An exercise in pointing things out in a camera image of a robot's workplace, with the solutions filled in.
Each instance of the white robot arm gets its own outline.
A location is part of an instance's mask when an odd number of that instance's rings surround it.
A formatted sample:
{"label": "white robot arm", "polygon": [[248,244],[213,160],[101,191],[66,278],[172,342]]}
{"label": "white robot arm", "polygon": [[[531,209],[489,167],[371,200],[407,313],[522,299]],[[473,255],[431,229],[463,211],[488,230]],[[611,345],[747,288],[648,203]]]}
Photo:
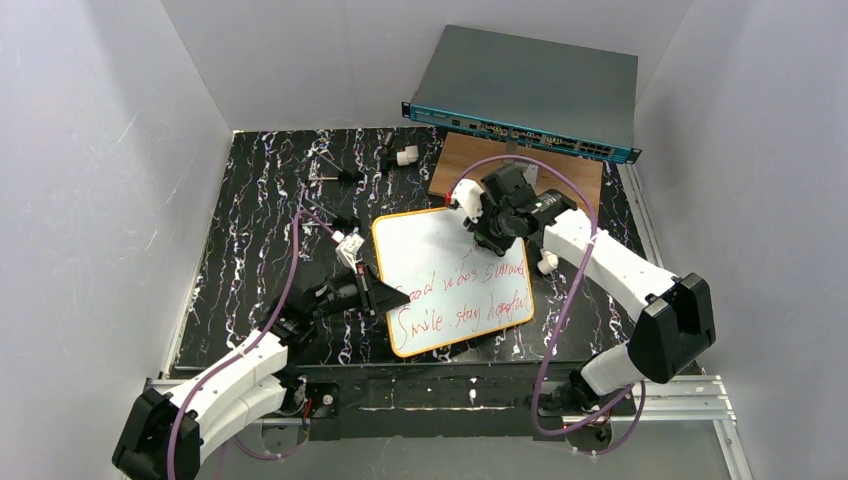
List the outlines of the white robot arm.
{"label": "white robot arm", "polygon": [[[338,242],[336,255],[347,268],[333,277],[320,263],[297,269],[282,317],[258,345],[245,351],[261,335],[254,330],[240,347],[197,377],[164,394],[148,389],[136,399],[112,455],[116,467],[134,480],[165,478],[167,435],[178,410],[210,370],[217,371],[224,362],[242,356],[205,380],[191,404],[185,405],[187,414],[178,429],[174,467],[177,478],[194,478],[209,454],[245,426],[275,410],[296,410],[303,405],[305,400],[295,391],[304,383],[283,370],[290,356],[315,338],[315,319],[348,310],[376,315],[409,303],[408,295],[384,284],[373,269],[357,261],[362,237],[336,232],[333,238]],[[281,300],[273,301],[271,310]]]}
{"label": "white robot arm", "polygon": [[604,230],[591,238],[589,218],[565,195],[536,195],[520,169],[505,165],[482,179],[462,180],[451,192],[452,208],[466,214],[465,226],[479,245],[497,255],[517,238],[542,254],[543,274],[556,268],[556,255],[609,292],[636,321],[630,340],[592,357],[571,375],[563,397],[582,408],[601,396],[648,378],[666,383],[715,342],[709,286],[695,274],[679,278],[639,257]]}

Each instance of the white enclosure wall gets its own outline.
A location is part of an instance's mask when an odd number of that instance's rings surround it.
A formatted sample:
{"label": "white enclosure wall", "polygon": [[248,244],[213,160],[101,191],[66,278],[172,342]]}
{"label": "white enclosure wall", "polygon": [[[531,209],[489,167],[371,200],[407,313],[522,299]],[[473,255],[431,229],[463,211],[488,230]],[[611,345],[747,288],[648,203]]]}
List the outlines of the white enclosure wall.
{"label": "white enclosure wall", "polygon": [[0,6],[0,476],[119,477],[231,138],[158,0]]}
{"label": "white enclosure wall", "polygon": [[637,105],[661,251],[711,286],[703,356],[756,478],[845,478],[848,3],[696,0]]}
{"label": "white enclosure wall", "polygon": [[446,24],[638,55],[638,93],[690,0],[163,3],[230,127],[292,130],[405,124]]}

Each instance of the wooden board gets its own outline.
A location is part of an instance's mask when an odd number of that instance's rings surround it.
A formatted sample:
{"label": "wooden board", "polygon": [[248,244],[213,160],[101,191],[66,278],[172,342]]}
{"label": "wooden board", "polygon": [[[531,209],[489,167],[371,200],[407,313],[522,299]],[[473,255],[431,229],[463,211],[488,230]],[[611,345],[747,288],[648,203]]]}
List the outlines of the wooden board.
{"label": "wooden board", "polygon": [[533,318],[524,242],[498,257],[474,242],[461,210],[438,208],[374,221],[380,278],[409,294],[389,311],[392,351],[409,357]]}
{"label": "wooden board", "polygon": [[[445,146],[442,148],[442,153],[439,155],[439,161],[436,164],[436,171],[433,173],[433,180],[430,182],[429,193],[444,196],[447,189],[456,180],[457,175],[474,162],[504,153],[506,153],[506,144],[504,143],[458,133],[448,133]],[[544,162],[562,173],[577,184],[595,209],[598,208],[601,199],[603,163],[520,146],[516,149],[515,154]],[[466,178],[479,182],[486,174],[491,173],[501,165],[501,162],[484,165],[471,172]],[[539,169],[539,175],[536,179],[536,193],[542,193],[550,188],[560,190],[577,202],[583,211],[586,211],[586,206],[567,185],[554,178],[550,172]]]}

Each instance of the black marbled table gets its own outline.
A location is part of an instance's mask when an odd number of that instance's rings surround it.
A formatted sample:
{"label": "black marbled table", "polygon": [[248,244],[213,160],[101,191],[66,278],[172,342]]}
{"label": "black marbled table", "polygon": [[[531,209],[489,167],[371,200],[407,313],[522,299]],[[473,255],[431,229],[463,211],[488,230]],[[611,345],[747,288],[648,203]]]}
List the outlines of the black marbled table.
{"label": "black marbled table", "polygon": [[[441,206],[427,194],[446,131],[397,128],[396,145],[418,145],[420,159],[386,175],[377,170],[374,152],[390,129],[240,133],[235,136],[206,249],[189,306],[174,375],[205,368],[238,345],[267,317],[269,301],[279,295],[291,261],[291,222],[303,180],[334,176],[320,160],[327,152],[337,162],[365,175],[357,185],[307,182],[305,196],[330,208],[356,213],[365,224],[364,260],[375,264],[370,224],[381,215]],[[644,256],[618,171],[605,165],[599,225]],[[329,271],[341,266],[334,243],[320,228],[305,227],[301,262],[319,261]],[[576,268],[561,262],[555,275],[532,278],[536,314],[517,328],[477,337],[429,353],[401,359],[389,346],[384,316],[351,314],[324,319],[318,338],[300,355],[301,365],[386,364],[397,362],[511,362],[539,360]],[[604,290],[586,281],[572,305],[570,319],[556,346],[555,359],[582,361],[628,338],[633,323]]]}

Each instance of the purple cable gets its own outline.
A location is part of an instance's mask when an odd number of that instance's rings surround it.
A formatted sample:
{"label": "purple cable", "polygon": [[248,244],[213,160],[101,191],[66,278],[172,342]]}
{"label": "purple cable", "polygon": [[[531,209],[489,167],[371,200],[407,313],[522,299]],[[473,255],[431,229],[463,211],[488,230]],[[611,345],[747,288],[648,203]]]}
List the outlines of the purple cable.
{"label": "purple cable", "polygon": [[[262,338],[271,330],[271,326],[280,318],[280,311],[283,309],[283,304],[286,301],[286,298],[289,295],[289,290],[291,290],[292,282],[294,281],[294,271],[297,268],[297,258],[300,244],[300,217],[303,215],[309,216],[313,221],[315,221],[318,225],[320,225],[324,230],[326,230],[330,235],[333,235],[335,232],[327,226],[317,215],[308,211],[308,210],[299,210],[292,220],[292,263],[291,268],[289,269],[289,275],[286,278],[286,285],[283,287],[283,294],[280,295],[280,301],[277,303],[277,308],[274,309],[274,313],[271,315],[271,318],[268,319],[268,323],[265,324],[265,327],[262,329],[262,333],[259,334],[259,337],[253,341],[247,348],[244,349],[244,353],[247,353],[253,350],[254,347],[259,345],[259,342],[262,341]],[[166,469],[168,474],[168,480],[176,480],[177,472],[176,467],[174,466],[174,456],[176,455],[177,450],[177,430],[179,430],[179,426],[182,425],[183,418],[185,417],[186,411],[188,409],[188,405],[191,400],[194,398],[194,395],[200,390],[200,387],[203,386],[210,378],[214,377],[221,370],[229,367],[233,363],[237,362],[241,359],[241,355],[236,355],[230,357],[225,362],[216,366],[212,370],[206,373],[200,380],[198,380],[197,384],[188,392],[183,405],[177,411],[177,416],[174,419],[174,424],[171,426],[171,432],[168,434],[168,455],[166,458]]]}
{"label": "purple cable", "polygon": [[224,470],[224,457],[227,456],[227,442],[222,443],[218,450],[218,466],[215,467],[215,480],[221,478],[221,471]]}
{"label": "purple cable", "polygon": [[[456,189],[456,186],[457,186],[457,184],[459,184],[460,180],[465,178],[465,176],[468,175],[472,170],[474,170],[474,169],[476,169],[476,168],[478,168],[482,165],[486,165],[486,164],[492,163],[492,162],[497,162],[499,160],[520,160],[520,161],[523,161],[523,162],[531,163],[533,165],[538,166],[539,168],[547,170],[553,176],[555,176],[557,179],[559,179],[560,181],[562,181],[563,183],[568,185],[572,190],[574,190],[574,193],[576,193],[577,196],[580,197],[580,200],[582,200],[583,203],[586,204],[586,209],[589,210],[589,222],[590,222],[590,225],[591,225],[590,232],[589,232],[589,238],[595,237],[595,235],[598,233],[598,215],[595,212],[595,208],[592,206],[592,202],[590,202],[589,199],[586,198],[586,195],[582,191],[580,191],[579,188],[577,188],[577,185],[575,185],[574,182],[569,180],[565,175],[559,173],[558,171],[554,170],[553,168],[549,167],[548,165],[546,165],[546,164],[544,164],[544,163],[542,163],[538,160],[535,160],[533,158],[530,158],[530,157],[524,157],[524,156],[521,156],[521,155],[496,155],[494,157],[485,158],[485,159],[480,160],[479,162],[471,165],[470,167],[466,168],[465,171],[463,171],[461,174],[459,174],[459,176],[456,178],[456,181],[454,181],[453,185],[451,185],[450,189],[448,189],[447,195],[446,195],[446,200],[448,201],[448,203],[450,203],[450,201],[451,201],[450,195],[453,194],[453,191],[454,191],[454,189]],[[591,422],[594,422],[595,420],[600,418],[602,415],[606,414],[609,410],[611,410],[612,407],[614,407],[616,404],[618,404],[618,402],[620,402],[633,389],[632,385],[625,388],[618,395],[616,395],[615,398],[613,398],[610,402],[608,402],[606,405],[604,405],[600,410],[592,413],[591,415],[580,420],[579,422],[568,426],[567,428],[561,428],[561,429],[558,429],[558,430],[547,430],[545,428],[542,428],[542,426],[539,424],[539,416],[536,412],[539,411],[539,395],[542,393],[541,392],[542,382],[545,380],[545,374],[548,371],[548,365],[551,363],[551,358],[553,357],[554,347],[556,347],[557,341],[559,341],[559,335],[562,332],[563,324],[565,323],[565,319],[567,318],[567,315],[568,315],[568,310],[571,307],[571,302],[577,296],[577,289],[580,287],[580,282],[583,280],[583,275],[586,272],[586,266],[589,264],[589,259],[592,258],[592,250],[594,250],[594,248],[595,248],[594,242],[589,242],[589,244],[586,246],[586,253],[583,255],[583,260],[580,261],[580,265],[577,267],[577,273],[574,275],[574,280],[571,283],[571,288],[568,290],[568,298],[566,298],[565,305],[563,305],[562,310],[559,313],[559,317],[557,318],[556,325],[554,325],[554,330],[553,330],[553,333],[551,334],[551,340],[550,340],[550,343],[548,345],[548,349],[545,352],[545,356],[542,357],[542,364],[539,366],[538,375],[536,375],[536,384],[533,386],[533,397],[532,397],[532,402],[531,402],[531,407],[530,407],[531,408],[531,410],[530,410],[531,420],[533,422],[533,427],[536,429],[536,431],[539,432],[542,435],[547,436],[547,437],[557,437],[557,436],[560,436],[560,435],[564,435],[566,433],[571,433],[571,432],[574,432],[576,430],[579,430],[580,428],[583,428],[584,426],[586,426],[587,424],[589,424]],[[636,428],[636,423],[638,422],[639,417],[642,414],[641,409],[642,409],[642,407],[644,407],[644,395],[645,395],[644,392],[645,392],[645,389],[643,387],[642,388],[642,399],[643,399],[643,401],[639,405],[640,409],[636,412],[636,416],[634,417],[633,423],[630,425],[630,428],[628,428],[627,432],[622,437],[624,439],[629,437],[630,434],[632,433],[633,429]],[[615,449],[616,447],[618,447],[618,445],[620,445],[620,443],[621,443],[620,441],[617,442],[614,446],[607,448],[606,450],[603,450],[601,453],[606,453],[606,452],[609,452],[609,451]]]}
{"label": "purple cable", "polygon": [[288,458],[291,454],[300,450],[300,447],[302,447],[306,443],[306,440],[304,440],[303,442],[298,443],[294,448],[292,448],[288,452],[275,454],[275,455],[264,455],[264,454],[261,454],[261,453],[256,453],[256,452],[250,450],[249,448],[247,448],[247,446],[244,443],[242,443],[242,441],[238,437],[233,437],[233,441],[236,443],[236,446],[239,448],[239,450],[241,450],[248,457],[255,458],[257,460],[264,460],[264,461],[280,460],[281,458]]}

